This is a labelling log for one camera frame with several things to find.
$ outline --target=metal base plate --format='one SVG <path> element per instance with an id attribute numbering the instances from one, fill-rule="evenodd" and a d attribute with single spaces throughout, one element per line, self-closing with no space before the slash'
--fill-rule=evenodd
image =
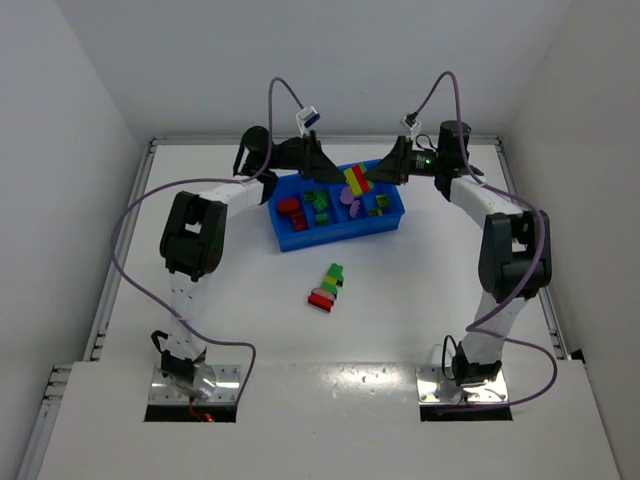
<path id="1" fill-rule="evenodd" d="M 215 372 L 216 387 L 214 395 L 207 401 L 196 401 L 197 406 L 224 407 L 234 406 L 240 390 L 239 365 L 210 365 Z M 189 394 L 177 387 L 168 376 L 164 376 L 159 366 L 153 371 L 149 389 L 149 406 L 187 406 Z"/>
<path id="2" fill-rule="evenodd" d="M 445 373 L 452 378 L 450 367 L 445 368 Z M 416 381 L 418 404 L 423 421 L 512 419 L 507 384 L 502 370 L 494 381 L 458 387 L 442 374 L 440 365 L 416 365 Z M 497 408 L 484 410 L 479 408 L 477 412 L 469 410 L 469 407 L 483 405 L 492 405 Z"/>

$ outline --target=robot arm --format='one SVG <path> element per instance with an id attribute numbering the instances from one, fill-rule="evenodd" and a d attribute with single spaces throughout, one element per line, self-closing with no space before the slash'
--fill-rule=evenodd
<path id="1" fill-rule="evenodd" d="M 483 229 L 478 273 L 483 287 L 475 320 L 500 304 L 515 288 L 531 264 L 538 225 L 534 215 L 490 192 L 468 177 L 451 181 L 451 203 L 462 208 Z M 549 218 L 543 212 L 546 231 Z M 514 251 L 514 242 L 524 250 Z M 502 311 L 482 325 L 481 332 L 468 332 L 458 345 L 452 371 L 458 386 L 495 379 L 502 367 L 502 348 L 516 317 L 538 290 L 551 280 L 550 242 L 547 234 L 543 255 L 526 287 Z"/>
<path id="2" fill-rule="evenodd" d="M 207 345 L 183 322 L 196 331 L 202 330 L 211 273 L 222 258 L 227 220 L 271 198 L 278 183 L 271 169 L 297 170 L 303 178 L 317 182 L 345 181 L 342 171 L 322 152 L 313 130 L 305 130 L 301 137 L 279 145 L 272 144 L 269 164 L 263 169 L 269 141 L 265 128 L 250 128 L 242 136 L 233 166 L 236 183 L 200 194 L 178 193 L 160 242 L 160 254 L 170 273 L 171 306 L 180 318 L 172 317 L 169 331 L 156 331 L 151 338 L 161 354 L 162 371 L 196 397 L 207 391 L 203 385 L 206 377 L 198 373 L 206 370 L 200 367 L 204 365 Z M 262 173 L 249 180 L 259 172 Z"/>
<path id="3" fill-rule="evenodd" d="M 471 129 L 463 124 L 464 145 Z M 411 137 L 398 137 L 391 152 L 365 176 L 374 182 L 403 184 L 409 176 L 434 177 L 436 188 L 451 203 L 462 208 L 483 229 L 478 273 L 483 287 L 476 320 L 491 312 L 515 288 L 529 266 L 538 238 L 536 216 L 493 193 L 469 178 L 458 136 L 457 122 L 440 126 L 437 150 L 413 150 Z M 472 167 L 482 176 L 482 172 Z M 457 346 L 452 361 L 456 385 L 472 385 L 493 380 L 502 366 L 504 339 L 509 335 L 518 313 L 538 290 L 551 280 L 549 218 L 542 212 L 547 235 L 543 255 L 526 287 L 505 309 L 482 325 L 481 332 L 469 332 Z M 514 251 L 514 243 L 524 249 Z"/>

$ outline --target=stacked blocks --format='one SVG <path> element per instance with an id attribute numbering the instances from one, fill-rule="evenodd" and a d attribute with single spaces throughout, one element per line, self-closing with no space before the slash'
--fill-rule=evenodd
<path id="1" fill-rule="evenodd" d="M 338 288 L 344 284 L 342 265 L 332 263 L 322 281 L 320 288 L 314 288 L 309 295 L 308 302 L 326 312 L 331 312 L 333 303 L 338 298 Z"/>
<path id="2" fill-rule="evenodd" d="M 349 185 L 351 192 L 353 192 L 353 196 L 356 198 L 373 190 L 373 183 L 368 182 L 367 179 L 364 178 L 364 173 L 366 171 L 367 169 L 362 163 L 351 168 L 347 168 L 344 171 L 347 185 Z"/>

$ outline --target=white platform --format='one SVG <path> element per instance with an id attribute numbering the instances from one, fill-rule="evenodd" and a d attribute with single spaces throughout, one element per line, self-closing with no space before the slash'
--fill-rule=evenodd
<path id="1" fill-rule="evenodd" d="M 147 188 L 229 177 L 236 149 L 159 146 Z M 389 149 L 325 146 L 336 163 Z M 504 186 L 493 146 L 470 153 Z M 143 205 L 126 263 L 167 299 L 158 244 L 179 190 Z M 412 178 L 400 193 L 407 213 L 398 231 L 296 252 L 278 250 L 265 208 L 229 222 L 206 333 L 258 348 L 236 424 L 142 421 L 158 361 L 149 334 L 167 327 L 168 314 L 123 282 L 100 362 L 74 367 L 39 478 L 618 478 L 579 362 L 561 364 L 558 385 L 514 408 L 513 422 L 420 423 L 412 365 L 438 361 L 444 335 L 462 338 L 473 319 L 481 232 L 428 179 Z M 327 315 L 306 296 L 332 262 L 344 266 L 345 285 Z M 538 301 L 513 336 L 551 348 Z M 249 358 L 243 349 L 208 353 L 216 363 Z M 539 353 L 515 346 L 504 363 L 512 398 L 551 371 Z"/>

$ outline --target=toy block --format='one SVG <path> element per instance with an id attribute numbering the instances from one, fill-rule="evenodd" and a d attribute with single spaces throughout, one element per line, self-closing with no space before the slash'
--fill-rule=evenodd
<path id="1" fill-rule="evenodd" d="M 307 222 L 304 219 L 304 215 L 302 213 L 297 212 L 291 215 L 291 221 L 293 222 L 293 229 L 296 232 L 301 232 L 303 230 L 307 230 Z"/>
<path id="2" fill-rule="evenodd" d="M 369 193 L 371 191 L 371 188 L 369 187 L 369 183 L 367 182 L 367 180 L 364 178 L 362 167 L 360 165 L 355 165 L 352 170 L 353 174 L 356 177 L 356 180 L 358 181 L 360 190 L 362 190 L 362 193 Z"/>
<path id="3" fill-rule="evenodd" d="M 343 205 L 351 205 L 353 203 L 354 197 L 353 192 L 351 191 L 351 187 L 344 187 L 340 191 L 340 203 Z"/>
<path id="4" fill-rule="evenodd" d="M 342 276 L 342 265 L 338 265 L 337 263 L 332 263 L 327 271 L 327 275 L 335 278 L 338 281 L 338 285 L 342 285 L 344 282 L 344 277 Z"/>
<path id="5" fill-rule="evenodd" d="M 352 220 L 358 218 L 358 212 L 360 211 L 360 200 L 354 200 L 351 206 L 349 207 L 349 217 Z"/>
<path id="6" fill-rule="evenodd" d="M 320 285 L 320 288 L 323 290 L 326 290 L 329 293 L 333 293 L 336 296 L 336 298 L 338 298 L 338 289 L 334 285 L 331 285 L 327 282 L 322 282 L 322 285 Z"/>
<path id="7" fill-rule="evenodd" d="M 326 225 L 329 225 L 329 215 L 326 213 L 316 215 L 316 227 L 324 227 Z"/>
<path id="8" fill-rule="evenodd" d="M 311 295 L 309 295 L 309 298 L 307 299 L 307 301 L 314 307 L 318 307 L 326 312 L 331 313 L 331 307 L 333 306 L 333 304 L 331 303 L 331 300 L 329 300 L 328 298 L 324 298 L 324 297 L 321 297 L 320 295 L 316 295 L 315 293 L 312 293 Z"/>
<path id="9" fill-rule="evenodd" d="M 324 277 L 324 281 L 330 285 L 335 285 L 336 287 L 341 287 L 344 284 L 344 278 L 342 278 L 342 275 L 340 275 L 340 277 L 337 278 L 327 274 Z"/>
<path id="10" fill-rule="evenodd" d="M 367 167 L 365 167 L 364 163 L 360 163 L 359 165 L 360 165 L 360 168 L 362 169 L 362 173 L 365 173 L 367 171 Z M 373 190 L 373 182 L 367 181 L 367 185 L 369 185 L 370 190 Z"/>
<path id="11" fill-rule="evenodd" d="M 313 190 L 307 190 L 304 192 L 304 203 L 313 203 L 316 199 L 316 192 Z"/>
<path id="12" fill-rule="evenodd" d="M 336 301 L 336 296 L 333 293 L 327 292 L 326 290 L 323 290 L 321 288 L 314 288 L 313 290 L 311 290 L 311 293 L 320 295 L 321 297 L 324 297 L 327 300 L 331 300 L 331 303 Z"/>
<path id="13" fill-rule="evenodd" d="M 289 217 L 300 210 L 300 201 L 297 198 L 285 198 L 278 202 L 276 210 L 280 215 Z"/>
<path id="14" fill-rule="evenodd" d="M 389 197 L 386 195 L 376 195 L 376 202 L 378 203 L 379 208 L 389 208 L 391 206 Z"/>
<path id="15" fill-rule="evenodd" d="M 324 197 L 319 197 L 316 195 L 316 199 L 313 201 L 313 208 L 316 209 L 316 212 L 322 212 L 329 207 L 329 202 Z"/>
<path id="16" fill-rule="evenodd" d="M 360 184 L 358 183 L 358 179 L 356 178 L 355 173 L 351 168 L 347 168 L 344 171 L 344 178 L 347 180 L 347 185 L 351 188 L 351 192 L 353 192 L 354 197 L 359 197 L 362 195 L 362 189 L 360 188 Z"/>

